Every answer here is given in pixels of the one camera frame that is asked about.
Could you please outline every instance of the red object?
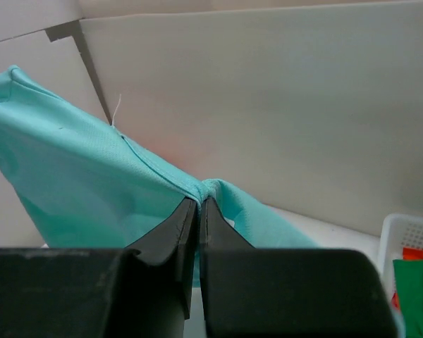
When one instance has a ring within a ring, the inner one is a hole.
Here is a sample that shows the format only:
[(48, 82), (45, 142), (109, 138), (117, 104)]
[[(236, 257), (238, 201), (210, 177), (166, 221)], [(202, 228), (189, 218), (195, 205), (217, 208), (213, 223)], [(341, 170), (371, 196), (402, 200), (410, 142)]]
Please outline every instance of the red object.
[(395, 306), (398, 310), (400, 310), (400, 299), (398, 298), (398, 294), (395, 292), (392, 297), (392, 305)]
[(418, 261), (423, 259), (423, 250), (403, 248), (403, 259), (405, 261)]

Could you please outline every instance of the white backdrop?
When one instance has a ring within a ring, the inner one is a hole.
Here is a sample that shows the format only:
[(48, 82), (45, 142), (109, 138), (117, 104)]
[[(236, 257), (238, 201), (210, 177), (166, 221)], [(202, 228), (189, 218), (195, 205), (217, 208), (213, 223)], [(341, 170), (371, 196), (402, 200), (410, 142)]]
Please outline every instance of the white backdrop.
[(116, 126), (181, 169), (371, 234), (423, 215), (423, 1), (82, 28)]

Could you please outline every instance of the teal cloth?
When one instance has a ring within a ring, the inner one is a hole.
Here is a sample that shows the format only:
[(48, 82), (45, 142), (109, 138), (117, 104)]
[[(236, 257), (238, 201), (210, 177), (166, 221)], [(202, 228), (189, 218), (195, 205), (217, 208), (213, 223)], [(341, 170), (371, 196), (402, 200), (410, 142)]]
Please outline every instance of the teal cloth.
[(185, 196), (213, 196), (255, 247), (316, 246), (231, 183), (189, 176), (17, 66), (0, 74), (0, 170), (50, 247), (124, 247)]

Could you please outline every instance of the green cloth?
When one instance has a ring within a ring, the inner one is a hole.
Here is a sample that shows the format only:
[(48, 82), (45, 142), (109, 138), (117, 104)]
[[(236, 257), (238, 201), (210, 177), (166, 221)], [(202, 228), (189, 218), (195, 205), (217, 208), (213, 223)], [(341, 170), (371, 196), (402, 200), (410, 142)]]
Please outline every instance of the green cloth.
[(406, 337), (423, 337), (423, 260), (393, 261), (396, 290), (406, 324)]

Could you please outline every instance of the basket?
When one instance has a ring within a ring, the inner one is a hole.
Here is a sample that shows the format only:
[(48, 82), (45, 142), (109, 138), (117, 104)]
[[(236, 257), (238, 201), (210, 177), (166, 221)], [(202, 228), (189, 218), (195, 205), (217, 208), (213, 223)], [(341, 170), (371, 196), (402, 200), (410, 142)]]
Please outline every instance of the basket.
[(382, 226), (378, 268), (388, 299), (395, 293), (393, 260), (403, 259), (403, 247), (423, 250), (423, 218), (393, 213)]

